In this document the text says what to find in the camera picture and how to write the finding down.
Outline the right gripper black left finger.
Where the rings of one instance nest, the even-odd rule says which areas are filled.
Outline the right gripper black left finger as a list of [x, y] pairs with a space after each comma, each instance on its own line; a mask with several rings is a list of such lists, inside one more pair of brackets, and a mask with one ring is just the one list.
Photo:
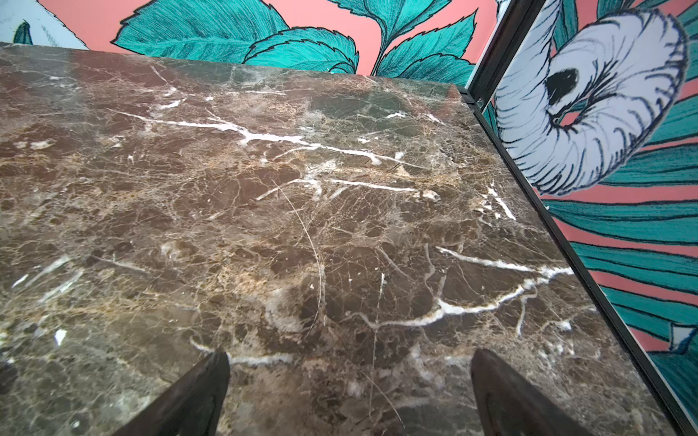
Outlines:
[[229, 359], [219, 349], [197, 363], [114, 435], [215, 435], [229, 381]]

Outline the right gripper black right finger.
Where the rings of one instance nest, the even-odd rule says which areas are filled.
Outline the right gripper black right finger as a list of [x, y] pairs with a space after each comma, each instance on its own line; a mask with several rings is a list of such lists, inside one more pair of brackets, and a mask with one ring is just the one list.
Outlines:
[[490, 350], [474, 353], [471, 379], [486, 435], [590, 433]]

